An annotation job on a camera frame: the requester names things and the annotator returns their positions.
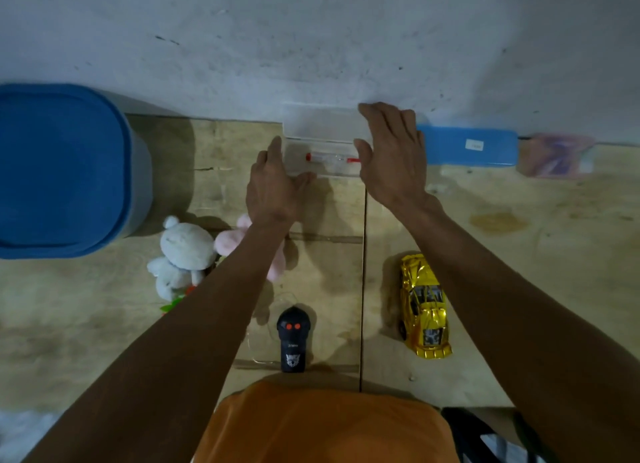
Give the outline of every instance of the person's left arm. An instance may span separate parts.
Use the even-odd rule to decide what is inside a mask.
[[[24,463],[190,461],[311,179],[286,176],[279,137],[261,151],[247,187],[253,224],[240,245],[100,375]]]

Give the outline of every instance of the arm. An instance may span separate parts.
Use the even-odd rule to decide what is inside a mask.
[[[240,245],[118,357],[24,461],[190,461],[310,179],[287,178],[280,138],[261,151],[247,188],[253,224]]]
[[[640,363],[505,265],[424,192],[424,138],[413,111],[382,103],[360,110],[374,139],[373,151],[356,141],[367,190],[412,234],[527,422],[560,461],[636,460]]]

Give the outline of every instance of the toy car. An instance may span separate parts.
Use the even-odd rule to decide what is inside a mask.
[[[451,355],[447,295],[422,254],[401,261],[400,336],[412,352],[425,359]]]

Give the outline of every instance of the gray wall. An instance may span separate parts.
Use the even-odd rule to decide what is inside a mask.
[[[277,120],[386,100],[436,125],[640,143],[639,0],[0,0],[0,80]]]

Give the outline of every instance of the pink plush toy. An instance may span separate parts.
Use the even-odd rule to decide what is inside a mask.
[[[241,216],[236,222],[236,227],[234,230],[225,230],[224,232],[220,232],[218,237],[214,242],[214,248],[220,256],[228,256],[231,254],[240,241],[244,238],[244,234],[246,234],[247,229],[251,225],[251,219],[247,214]],[[267,279],[271,282],[275,282],[278,280],[280,276],[284,273],[286,261],[284,258],[284,241],[278,247],[276,251],[276,257],[273,259],[271,263],[271,267],[269,267],[269,272],[267,273]]]

